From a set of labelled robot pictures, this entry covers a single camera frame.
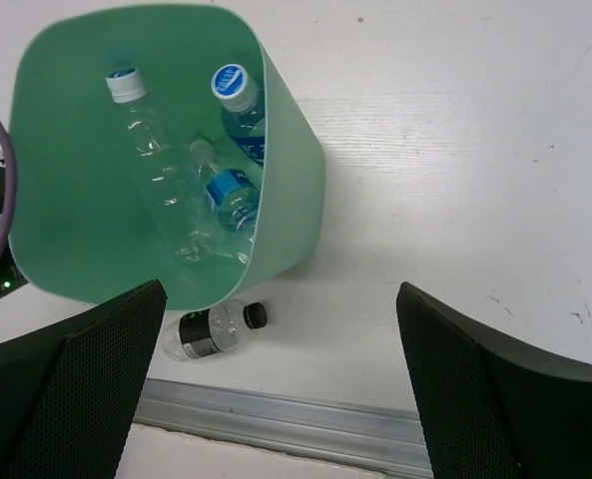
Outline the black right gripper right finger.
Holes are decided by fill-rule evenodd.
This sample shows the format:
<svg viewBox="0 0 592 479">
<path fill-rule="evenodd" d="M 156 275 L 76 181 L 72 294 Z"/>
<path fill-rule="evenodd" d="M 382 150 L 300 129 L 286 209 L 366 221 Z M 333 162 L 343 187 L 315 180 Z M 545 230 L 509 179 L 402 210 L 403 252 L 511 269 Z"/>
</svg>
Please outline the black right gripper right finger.
<svg viewBox="0 0 592 479">
<path fill-rule="evenodd" d="M 592 364 L 535 347 L 409 282 L 396 315 L 436 478 L 592 478 Z"/>
</svg>

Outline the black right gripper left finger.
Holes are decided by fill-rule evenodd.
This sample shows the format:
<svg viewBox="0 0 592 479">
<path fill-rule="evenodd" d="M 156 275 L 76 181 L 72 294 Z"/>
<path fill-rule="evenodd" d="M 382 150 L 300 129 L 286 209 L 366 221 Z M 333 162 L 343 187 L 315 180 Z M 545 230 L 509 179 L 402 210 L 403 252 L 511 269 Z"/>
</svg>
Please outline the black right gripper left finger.
<svg viewBox="0 0 592 479">
<path fill-rule="evenodd" d="M 115 476 L 166 302 L 150 280 L 0 343 L 0 478 Z"/>
</svg>

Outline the clear unlabelled plastic bottle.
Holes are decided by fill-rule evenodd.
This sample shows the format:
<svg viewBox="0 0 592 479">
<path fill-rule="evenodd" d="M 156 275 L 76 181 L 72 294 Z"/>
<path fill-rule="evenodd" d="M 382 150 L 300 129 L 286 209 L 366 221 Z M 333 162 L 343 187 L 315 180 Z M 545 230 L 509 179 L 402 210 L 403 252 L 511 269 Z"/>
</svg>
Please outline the clear unlabelled plastic bottle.
<svg viewBox="0 0 592 479">
<path fill-rule="evenodd" d="M 127 170 L 172 258 L 186 264 L 233 259 L 190 172 L 190 159 L 159 113 L 140 71 L 122 68 L 107 74 L 105 82 L 130 140 Z"/>
</svg>

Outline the light blue label water bottle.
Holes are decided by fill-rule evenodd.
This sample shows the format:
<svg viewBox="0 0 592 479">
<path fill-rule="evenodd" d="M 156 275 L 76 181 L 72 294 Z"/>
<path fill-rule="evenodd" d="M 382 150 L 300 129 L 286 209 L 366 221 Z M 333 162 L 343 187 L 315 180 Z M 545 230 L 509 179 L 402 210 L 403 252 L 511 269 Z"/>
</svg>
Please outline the light blue label water bottle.
<svg viewBox="0 0 592 479">
<path fill-rule="evenodd" d="M 252 162 L 237 146 L 196 138 L 189 144 L 198 185 L 220 227 L 224 246 L 240 263 L 249 262 L 261 190 L 248 174 Z"/>
</svg>

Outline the dark blue label bottle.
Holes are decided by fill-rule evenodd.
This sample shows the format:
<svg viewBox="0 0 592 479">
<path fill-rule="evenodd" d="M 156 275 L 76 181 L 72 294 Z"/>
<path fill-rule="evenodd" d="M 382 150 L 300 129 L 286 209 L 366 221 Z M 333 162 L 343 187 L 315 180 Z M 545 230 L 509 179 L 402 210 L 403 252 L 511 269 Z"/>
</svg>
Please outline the dark blue label bottle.
<svg viewBox="0 0 592 479">
<path fill-rule="evenodd" d="M 212 77 L 226 134 L 259 167 L 265 163 L 265 92 L 240 64 L 226 64 Z"/>
</svg>

